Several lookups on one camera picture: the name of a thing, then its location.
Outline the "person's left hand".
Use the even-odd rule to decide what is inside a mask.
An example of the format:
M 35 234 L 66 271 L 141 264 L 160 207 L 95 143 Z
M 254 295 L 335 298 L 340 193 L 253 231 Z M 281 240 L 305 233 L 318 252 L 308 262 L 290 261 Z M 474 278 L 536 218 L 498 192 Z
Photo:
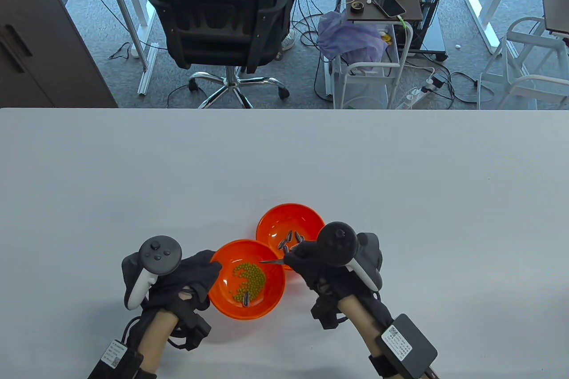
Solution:
M 212 250 L 203 250 L 195 255 L 181 260 L 175 271 L 160 275 L 149 290 L 148 301 L 142 303 L 142 309 L 167 309 L 175 300 L 181 300 L 181 295 L 191 296 L 193 309 L 204 311 L 211 302 L 209 291 L 217 281 L 222 265 L 212 261 L 216 254 Z

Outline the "person's right hand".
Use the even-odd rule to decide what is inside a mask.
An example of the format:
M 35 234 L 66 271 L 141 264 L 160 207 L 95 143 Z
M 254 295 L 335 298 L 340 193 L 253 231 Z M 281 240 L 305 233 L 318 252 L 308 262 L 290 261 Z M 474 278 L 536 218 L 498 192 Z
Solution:
M 302 276 L 310 290 L 318 298 L 311 314 L 325 330 L 337 328 L 342 322 L 339 302 L 347 296 L 355 296 L 363 308 L 376 320 L 379 329 L 385 330 L 393 322 L 388 308 L 382 303 L 378 292 L 373 292 L 361 281 L 356 272 L 346 267 L 326 264 L 319 255 L 315 242 L 302 242 L 285 254 L 284 263 Z

